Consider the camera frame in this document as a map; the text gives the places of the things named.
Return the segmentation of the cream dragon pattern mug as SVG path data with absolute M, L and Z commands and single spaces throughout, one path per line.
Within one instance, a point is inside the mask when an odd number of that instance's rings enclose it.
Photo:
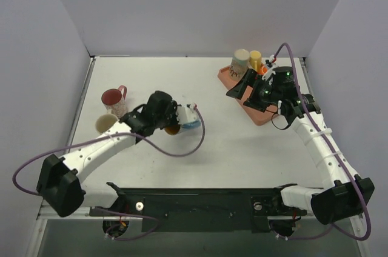
M 106 113 L 96 120 L 95 129 L 101 135 L 108 131 L 118 121 L 119 118 L 117 116 L 111 113 Z

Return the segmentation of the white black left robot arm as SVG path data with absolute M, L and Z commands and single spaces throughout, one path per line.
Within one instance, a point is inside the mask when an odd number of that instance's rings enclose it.
M 146 104 L 134 108 L 108 128 L 106 134 L 77 151 L 57 157 L 51 154 L 42 163 L 37 192 L 60 217 L 75 212 L 86 191 L 81 184 L 99 166 L 122 150 L 148 137 L 156 129 L 178 123 L 180 105 L 162 91 L 150 95 Z

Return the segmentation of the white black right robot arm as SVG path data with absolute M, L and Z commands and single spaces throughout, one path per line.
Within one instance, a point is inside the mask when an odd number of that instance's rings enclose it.
M 331 129 L 310 94 L 301 94 L 295 85 L 291 67 L 276 67 L 264 76 L 248 69 L 226 95 L 241 99 L 252 91 L 243 104 L 264 112 L 277 105 L 288 127 L 300 137 L 322 179 L 321 189 L 288 185 L 271 198 L 272 210 L 284 214 L 292 207 L 313 213 L 322 224 L 330 224 L 363 213 L 374 191 L 370 178 L 362 178 L 351 167 L 334 143 Z

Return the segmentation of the pink floral mug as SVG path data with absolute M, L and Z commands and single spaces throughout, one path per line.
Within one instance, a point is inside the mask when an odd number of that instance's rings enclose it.
M 117 118 L 122 118 L 128 112 L 126 96 L 127 87 L 120 85 L 118 88 L 106 90 L 101 96 L 101 101 L 107 110 L 110 110 Z

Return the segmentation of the blue butterfly mug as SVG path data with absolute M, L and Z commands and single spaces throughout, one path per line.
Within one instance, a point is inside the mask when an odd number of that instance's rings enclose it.
M 200 126 L 201 126 L 201 122 L 200 122 L 200 120 L 197 120 L 195 122 L 190 122 L 190 123 L 186 123 L 186 124 L 182 124 L 182 125 L 177 124 L 177 125 L 173 125 L 170 127 L 166 127 L 164 129 L 164 131 L 168 135 L 174 136 L 174 135 L 177 135 L 180 133 L 187 132 L 189 130 L 197 129 Z

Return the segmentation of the orange mug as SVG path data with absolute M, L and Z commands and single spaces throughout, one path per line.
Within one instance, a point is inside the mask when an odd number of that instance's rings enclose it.
M 267 72 L 267 67 L 265 65 L 261 65 L 259 68 L 259 74 L 264 75 Z

